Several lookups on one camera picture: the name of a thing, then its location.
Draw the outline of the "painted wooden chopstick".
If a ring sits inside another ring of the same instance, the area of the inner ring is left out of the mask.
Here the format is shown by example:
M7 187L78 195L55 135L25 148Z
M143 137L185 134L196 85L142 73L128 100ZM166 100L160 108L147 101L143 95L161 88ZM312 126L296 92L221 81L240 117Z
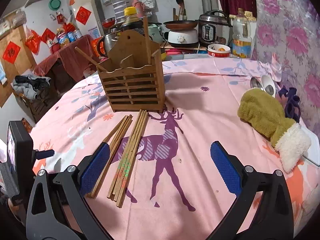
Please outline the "painted wooden chopstick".
M132 131L132 134L130 136L130 139L128 140L125 148L125 152L123 154L123 161L121 163L121 167L117 176L116 184L113 189L113 196L114 196L114 201L119 202L120 194L123 192L124 186L124 181L126 180L127 174L130 171L130 166L132 163L132 157L134 156L134 151L136 148L136 145L139 144L139 138L141 134L141 130L144 125L144 120L147 115L146 110L142 110L141 113L139 113L139 116L137 118L136 126Z
M132 141L131 141L131 143L130 143L130 150L129 150L129 152L128 152L128 155L127 155L127 159L126 159L124 168L123 168L122 172L120 172L119 177L118 177L118 180L117 180L117 183L116 183L116 185L115 185L115 187L114 187L113 195L112 195L112 198L111 198L111 199L113 199L113 200L115 200L115 198L116 198L118 185L121 185L121 184L122 184L122 175L125 174L126 165L127 165L127 163L129 162L129 159L130 159L130 153L132 152L132 149L134 148L134 144L135 144L136 137L137 137L137 135L138 135L138 133L139 133L139 130L140 130L141 125L142 125L142 122L143 122L143 115L144 115L144 113L145 113L145 111L143 110L143 114L141 115L139 127L137 128L137 132L136 132L135 138L132 139Z
M120 174L120 172L122 172L122 170L124 168L124 165L125 165L125 162L126 162L126 159L127 159L127 155L128 155L129 150L130 150L130 143L131 143L132 139L135 138L135 135L136 135L136 132L137 132L137 128L139 127L140 118L141 118L142 114L143 114L143 110L140 110L139 114L138 114L138 116L136 118L135 125L134 125L134 127L132 129L131 135L130 135L130 137L129 137L128 141L127 141L127 144L125 146L124 152L123 152L123 154L121 156L121 160L119 162L118 168L117 168L116 173L114 175L114 178L112 180L110 189L109 189L109 191L107 193L107 198L109 198L109 199L112 198L113 190L114 190L114 187L115 187L115 185L117 183L119 174Z
M119 207L119 208L121 208L123 205L123 197L125 195L125 190L127 188L127 185L130 181L131 172L132 172L132 169L135 164L136 153L139 148L140 139L142 137L143 129L145 127L147 118L148 118L148 112L145 111L145 113L143 115L143 122L142 122L141 128L140 128L139 133L138 133L136 140L135 140L134 148L132 149L132 152L130 153L130 159L126 165L125 174L122 175L122 184L117 188L116 207Z

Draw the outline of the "green fleece mitten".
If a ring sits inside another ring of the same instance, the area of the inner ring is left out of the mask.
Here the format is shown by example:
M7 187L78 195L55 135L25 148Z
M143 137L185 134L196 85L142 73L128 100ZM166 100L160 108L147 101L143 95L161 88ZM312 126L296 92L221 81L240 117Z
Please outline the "green fleece mitten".
M280 102L259 88L247 90L240 100L238 117L269 140L289 173L309 147L311 139L295 120L285 116Z

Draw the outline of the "white tablet device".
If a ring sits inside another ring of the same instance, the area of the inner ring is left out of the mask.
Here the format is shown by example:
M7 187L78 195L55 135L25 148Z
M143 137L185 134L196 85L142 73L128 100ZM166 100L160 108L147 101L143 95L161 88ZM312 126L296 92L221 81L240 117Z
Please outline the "white tablet device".
M302 126L302 130L309 136L311 140L311 145L309 149L303 154L303 156L312 162L316 166L320 166L320 149L319 149L319 139L315 133L310 131L308 128Z

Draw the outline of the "pile of dark clothes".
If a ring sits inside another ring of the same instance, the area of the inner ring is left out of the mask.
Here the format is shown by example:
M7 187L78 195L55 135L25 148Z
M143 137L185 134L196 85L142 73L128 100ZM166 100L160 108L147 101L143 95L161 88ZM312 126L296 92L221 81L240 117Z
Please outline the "pile of dark clothes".
M24 95L28 100L35 100L43 90L50 88L51 78L33 74L17 75L12 87L17 94Z

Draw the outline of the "white ceramic spoon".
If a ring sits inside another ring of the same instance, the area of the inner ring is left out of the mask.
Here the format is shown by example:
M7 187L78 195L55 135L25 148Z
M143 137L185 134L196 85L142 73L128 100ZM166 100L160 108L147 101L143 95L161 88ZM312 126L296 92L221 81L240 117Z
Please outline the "white ceramic spoon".
M274 98L276 97L276 87L275 87L274 82L270 76L263 75L261 77L261 85L263 87L263 90L267 94L273 96Z

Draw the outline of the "red cloth covered table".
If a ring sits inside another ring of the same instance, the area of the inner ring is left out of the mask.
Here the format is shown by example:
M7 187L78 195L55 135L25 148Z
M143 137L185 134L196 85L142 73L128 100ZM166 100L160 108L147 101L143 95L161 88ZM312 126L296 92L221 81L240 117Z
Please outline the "red cloth covered table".
M92 40L91 36L87 34L69 43L37 64L33 73L38 76L46 76L56 61L60 60L66 73L75 82L81 81L84 76L84 70L89 65L89 61L76 52L75 47L80 48L89 57L93 57L95 53L91 47Z

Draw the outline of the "wooden utensil holder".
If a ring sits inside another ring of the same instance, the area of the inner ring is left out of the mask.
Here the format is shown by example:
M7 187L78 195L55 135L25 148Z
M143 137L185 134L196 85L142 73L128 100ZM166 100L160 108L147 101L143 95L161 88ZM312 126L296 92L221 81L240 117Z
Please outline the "wooden utensil holder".
M163 112L165 86L161 48L151 40L150 48L151 65L148 65L145 37L126 30L108 53L107 71L98 69L112 111Z

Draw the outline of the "red white bowl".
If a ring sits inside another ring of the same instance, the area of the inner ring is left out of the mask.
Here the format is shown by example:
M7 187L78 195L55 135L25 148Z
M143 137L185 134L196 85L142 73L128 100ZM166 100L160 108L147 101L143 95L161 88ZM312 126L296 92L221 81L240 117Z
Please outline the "red white bowl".
M208 55L212 57L229 57L231 49L229 46L223 44L210 44L207 48Z

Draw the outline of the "cooking oil bottle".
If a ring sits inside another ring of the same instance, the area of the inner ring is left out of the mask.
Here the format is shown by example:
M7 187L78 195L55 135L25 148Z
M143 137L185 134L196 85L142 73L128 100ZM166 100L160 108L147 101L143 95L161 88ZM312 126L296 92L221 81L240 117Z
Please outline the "cooking oil bottle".
M251 25L242 8L238 9L238 14L233 20L232 37L233 55L240 58L250 58L252 46Z

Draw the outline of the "steel electric kettle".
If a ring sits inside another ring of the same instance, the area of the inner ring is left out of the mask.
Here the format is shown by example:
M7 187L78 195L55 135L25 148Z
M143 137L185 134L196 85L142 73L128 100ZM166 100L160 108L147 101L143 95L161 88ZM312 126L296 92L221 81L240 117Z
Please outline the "steel electric kettle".
M108 57L108 52L113 48L119 38L119 32L109 33L101 37L97 43L99 56Z

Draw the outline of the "black silver pressure cooker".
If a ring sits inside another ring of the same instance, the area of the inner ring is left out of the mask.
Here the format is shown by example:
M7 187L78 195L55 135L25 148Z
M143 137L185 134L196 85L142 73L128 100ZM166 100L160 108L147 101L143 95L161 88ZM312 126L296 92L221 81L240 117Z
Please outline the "black silver pressure cooker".
M204 46L210 44L228 45L231 33L229 16L221 10L208 11L199 17L199 42Z

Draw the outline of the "brown frying pan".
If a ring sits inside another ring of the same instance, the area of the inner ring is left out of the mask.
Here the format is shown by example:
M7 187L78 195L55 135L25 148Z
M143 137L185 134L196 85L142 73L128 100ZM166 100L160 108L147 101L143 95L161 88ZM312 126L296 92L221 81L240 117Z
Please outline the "brown frying pan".
M195 20L192 21L169 21L164 22L164 26L170 30L188 30L194 29L197 27L198 22Z

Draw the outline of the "dark soy sauce bottle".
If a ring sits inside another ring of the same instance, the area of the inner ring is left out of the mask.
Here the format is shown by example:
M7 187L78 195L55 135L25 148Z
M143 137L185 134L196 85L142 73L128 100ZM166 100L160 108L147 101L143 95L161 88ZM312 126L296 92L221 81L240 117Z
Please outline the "dark soy sauce bottle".
M120 27L120 31L134 30L144 35L143 20L138 17L135 7L127 7L124 9L125 21Z

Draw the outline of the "white refrigerator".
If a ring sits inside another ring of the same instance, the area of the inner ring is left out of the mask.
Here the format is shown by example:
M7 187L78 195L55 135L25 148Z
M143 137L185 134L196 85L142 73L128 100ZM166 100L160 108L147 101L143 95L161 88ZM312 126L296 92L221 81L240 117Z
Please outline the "white refrigerator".
M93 40L104 35L102 21L105 16L101 0L70 0L69 5L82 35L89 35Z

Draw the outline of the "stacked plastic container tower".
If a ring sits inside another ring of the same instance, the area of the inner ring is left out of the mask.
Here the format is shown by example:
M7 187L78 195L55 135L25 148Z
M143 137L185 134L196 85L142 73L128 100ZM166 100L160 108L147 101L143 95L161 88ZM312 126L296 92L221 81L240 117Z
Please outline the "stacked plastic container tower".
M117 23L125 21L124 9L126 8L126 0L111 0Z

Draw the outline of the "floral plastic wall cover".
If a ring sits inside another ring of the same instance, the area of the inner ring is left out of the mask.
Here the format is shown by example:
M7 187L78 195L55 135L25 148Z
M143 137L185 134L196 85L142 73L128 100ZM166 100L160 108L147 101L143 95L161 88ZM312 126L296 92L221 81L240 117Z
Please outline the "floral plastic wall cover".
M281 86L295 87L301 118L319 135L319 15L310 0L256 0L254 55L281 65Z

